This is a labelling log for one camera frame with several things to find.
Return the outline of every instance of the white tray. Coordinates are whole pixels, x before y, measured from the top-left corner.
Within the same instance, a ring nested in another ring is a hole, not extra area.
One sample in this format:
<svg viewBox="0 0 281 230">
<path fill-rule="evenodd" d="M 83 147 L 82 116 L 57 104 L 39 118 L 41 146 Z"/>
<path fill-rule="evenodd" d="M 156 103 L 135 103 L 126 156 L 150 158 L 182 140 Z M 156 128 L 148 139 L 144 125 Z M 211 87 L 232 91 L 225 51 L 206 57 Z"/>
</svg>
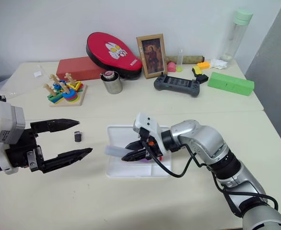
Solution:
<svg viewBox="0 0 281 230">
<path fill-rule="evenodd" d="M 106 128 L 110 145 L 126 147 L 129 143 L 139 140 L 138 133 L 133 131 L 131 125 L 111 125 Z M 161 126 L 162 131 L 169 130 Z M 163 155 L 161 162 L 171 170 L 171 152 Z M 110 156 L 106 167 L 106 175 L 110 178 L 163 178 L 169 174 L 160 168 L 153 160 L 135 162 L 122 161 L 120 157 Z"/>
</svg>

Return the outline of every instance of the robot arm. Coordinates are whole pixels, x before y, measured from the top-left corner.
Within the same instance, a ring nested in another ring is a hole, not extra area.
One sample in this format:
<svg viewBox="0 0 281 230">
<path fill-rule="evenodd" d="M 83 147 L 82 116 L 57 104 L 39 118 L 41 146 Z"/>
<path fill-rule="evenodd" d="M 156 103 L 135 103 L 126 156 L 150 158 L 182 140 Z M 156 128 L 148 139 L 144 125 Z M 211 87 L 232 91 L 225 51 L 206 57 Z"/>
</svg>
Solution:
<svg viewBox="0 0 281 230">
<path fill-rule="evenodd" d="M 215 184 L 224 194 L 231 211 L 243 218 L 244 230 L 281 230 L 281 214 L 276 210 L 278 209 L 276 200 L 265 195 L 260 183 L 235 157 L 214 128 L 202 126 L 195 120 L 187 120 L 162 132 L 152 117 L 140 113 L 133 129 L 140 135 L 141 140 L 138 144 L 141 143 L 147 151 L 146 154 L 152 156 L 155 161 L 156 152 L 158 154 L 166 153 L 168 150 L 175 152 L 182 147 L 191 151 L 191 156 L 198 155 L 212 172 Z M 268 205 L 267 198 L 274 201 L 276 209 Z"/>
<path fill-rule="evenodd" d="M 57 132 L 78 124 L 70 119 L 55 119 L 33 122 L 31 128 L 24 129 L 22 108 L 11 106 L 5 97 L 0 97 L 0 171 L 12 174 L 18 167 L 29 167 L 32 172 L 47 173 L 81 160 L 92 151 L 91 148 L 65 152 L 45 161 L 35 139 L 38 133 Z"/>
</svg>

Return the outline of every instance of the wooden peg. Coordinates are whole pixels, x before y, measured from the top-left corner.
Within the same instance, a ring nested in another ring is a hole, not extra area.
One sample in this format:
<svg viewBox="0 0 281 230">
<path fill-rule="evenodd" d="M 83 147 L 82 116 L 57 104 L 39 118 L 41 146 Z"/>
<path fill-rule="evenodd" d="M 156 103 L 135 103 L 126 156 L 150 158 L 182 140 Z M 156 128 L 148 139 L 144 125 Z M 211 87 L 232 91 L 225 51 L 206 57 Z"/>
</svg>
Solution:
<svg viewBox="0 0 281 230">
<path fill-rule="evenodd" d="M 67 78 L 70 81 L 70 83 L 73 85 L 73 87 L 75 87 L 76 85 L 75 80 L 72 78 L 70 73 L 66 73 L 65 78 Z"/>
<path fill-rule="evenodd" d="M 56 93 L 53 91 L 53 89 L 50 88 L 50 86 L 48 86 L 47 84 L 44 84 L 44 88 L 46 88 L 52 96 L 54 96 L 54 97 L 56 96 Z"/>
<path fill-rule="evenodd" d="M 61 85 L 61 87 L 63 88 L 65 93 L 70 93 L 69 89 L 65 86 L 65 84 L 63 82 L 60 82 L 59 84 Z"/>
<path fill-rule="evenodd" d="M 52 79 L 55 82 L 55 84 L 59 84 L 59 81 L 54 74 L 50 74 L 49 79 Z"/>
</svg>

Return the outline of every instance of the gray controller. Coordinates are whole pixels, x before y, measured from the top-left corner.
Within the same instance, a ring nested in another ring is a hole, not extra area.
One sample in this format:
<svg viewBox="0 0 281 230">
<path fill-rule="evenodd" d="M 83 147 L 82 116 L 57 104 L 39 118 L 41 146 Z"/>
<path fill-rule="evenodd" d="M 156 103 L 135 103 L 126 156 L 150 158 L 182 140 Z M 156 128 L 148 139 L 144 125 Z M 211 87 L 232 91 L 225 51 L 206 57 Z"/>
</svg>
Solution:
<svg viewBox="0 0 281 230">
<path fill-rule="evenodd" d="M 154 81 L 154 87 L 157 90 L 171 90 L 176 92 L 184 92 L 197 97 L 199 94 L 199 82 L 196 80 L 186 80 L 182 78 L 174 78 L 161 75 Z"/>
</svg>

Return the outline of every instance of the cartoon print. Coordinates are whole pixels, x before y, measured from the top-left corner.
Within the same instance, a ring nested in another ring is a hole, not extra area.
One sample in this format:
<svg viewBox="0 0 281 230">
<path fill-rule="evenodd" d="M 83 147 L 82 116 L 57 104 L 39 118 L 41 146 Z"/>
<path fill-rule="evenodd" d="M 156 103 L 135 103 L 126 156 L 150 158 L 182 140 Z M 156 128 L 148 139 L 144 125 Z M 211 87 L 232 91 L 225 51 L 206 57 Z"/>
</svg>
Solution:
<svg viewBox="0 0 281 230">
<path fill-rule="evenodd" d="M 125 55 L 127 55 L 127 52 L 115 43 L 108 42 L 105 44 L 105 46 L 106 48 L 108 48 L 109 54 L 114 59 L 119 59 L 120 57 L 124 57 Z"/>
</svg>

